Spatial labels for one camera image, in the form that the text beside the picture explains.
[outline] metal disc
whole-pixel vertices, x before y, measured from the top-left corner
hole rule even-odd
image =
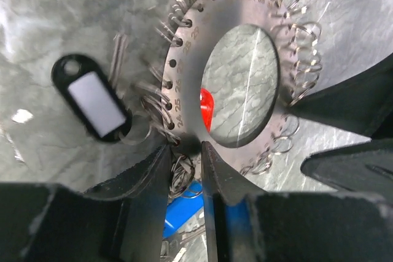
[[[291,92],[296,74],[293,66],[295,51],[288,47],[295,30],[289,18],[279,18],[286,9],[278,8],[274,0],[197,0],[188,10],[185,19],[191,20],[190,28],[179,27],[176,36],[183,43],[170,47],[163,76],[173,81],[173,87],[162,86],[162,92],[172,103],[169,110],[174,127],[170,131],[181,138],[175,153],[197,156],[201,142],[209,141],[221,157],[240,170],[258,162],[270,150],[286,122],[286,107],[291,102]],[[254,140],[241,146],[224,147],[214,140],[203,123],[200,107],[200,90],[206,63],[214,47],[229,30],[239,25],[262,28],[273,41],[278,59],[278,85],[270,110],[262,124],[251,136]],[[200,173],[197,165],[196,174]]]

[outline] red object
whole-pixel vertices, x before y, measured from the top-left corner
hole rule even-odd
[[[214,99],[209,91],[201,88],[201,111],[204,125],[208,132],[210,132],[211,120],[213,119],[214,112]]]

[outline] black key tag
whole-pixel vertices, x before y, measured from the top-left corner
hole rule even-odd
[[[130,132],[132,114],[91,58],[72,54],[60,58],[52,68],[52,82],[87,131],[100,141],[119,141]]]

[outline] gray marble surface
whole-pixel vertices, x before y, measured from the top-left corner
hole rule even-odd
[[[324,69],[314,91],[364,71],[393,51],[393,0],[302,3],[311,5],[308,16],[323,26],[318,49]],[[131,39],[120,88],[126,90],[134,79],[153,81],[138,56],[147,52],[162,61],[168,44],[154,33],[155,20],[147,10],[154,6],[162,17],[168,4],[169,0],[0,0],[1,181],[60,182],[82,191],[137,163],[162,140],[154,136],[137,147],[95,142],[52,87],[50,70],[61,55],[77,51],[93,56],[108,72],[113,37],[124,31]],[[261,34],[260,40],[252,31],[225,38],[220,52],[226,54],[212,56],[203,82],[216,100],[214,136],[224,139],[243,136],[257,124],[255,118],[263,111],[264,100],[256,99],[250,91],[264,87],[268,91],[270,77],[274,77],[274,67],[251,67],[253,56],[262,59],[267,54],[254,50],[265,40]],[[239,45],[241,38],[249,40],[248,50],[246,44]],[[247,61],[236,62],[239,52],[244,56],[241,60]],[[229,64],[232,75],[224,80],[217,69]],[[138,110],[132,91],[126,101]],[[251,178],[253,182],[273,191],[327,190],[300,174],[302,161],[319,150],[367,140],[309,121],[301,124],[291,152],[276,156],[271,172]],[[193,217],[184,229],[200,222]],[[187,248],[181,261],[207,261],[204,237]]]

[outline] black plastic part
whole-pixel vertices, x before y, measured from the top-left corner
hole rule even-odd
[[[69,61],[76,61],[80,64],[80,71],[76,75],[67,75],[64,70],[65,65]],[[75,82],[76,80],[80,79],[84,75],[95,72],[99,79],[102,81],[103,85],[105,86],[106,90],[108,91],[109,95],[119,108],[119,110],[124,114],[126,117],[126,122],[116,128],[115,130],[111,131],[109,134],[105,135],[104,137],[99,136],[93,125],[90,123],[88,118],[83,114],[82,110],[72,98],[68,91],[68,86]],[[52,68],[52,82],[56,89],[60,92],[60,95],[64,97],[68,105],[71,107],[72,111],[75,115],[79,118],[79,120],[86,126],[87,131],[95,137],[99,141],[103,142],[117,142],[120,140],[119,132],[122,134],[128,134],[130,132],[132,126],[132,113],[130,110],[124,106],[123,102],[117,97],[115,91],[110,86],[108,79],[104,72],[99,67],[99,64],[94,61],[92,58],[80,55],[80,54],[70,54],[60,58]]]
[[[311,155],[301,170],[338,190],[373,191],[393,204],[393,139]]]
[[[359,75],[305,97],[290,111],[372,139],[393,138],[393,54]]]
[[[267,193],[208,142],[202,178],[209,262],[392,260],[393,208],[378,195]]]
[[[49,183],[0,184],[2,262],[159,261],[171,152],[85,194]]]

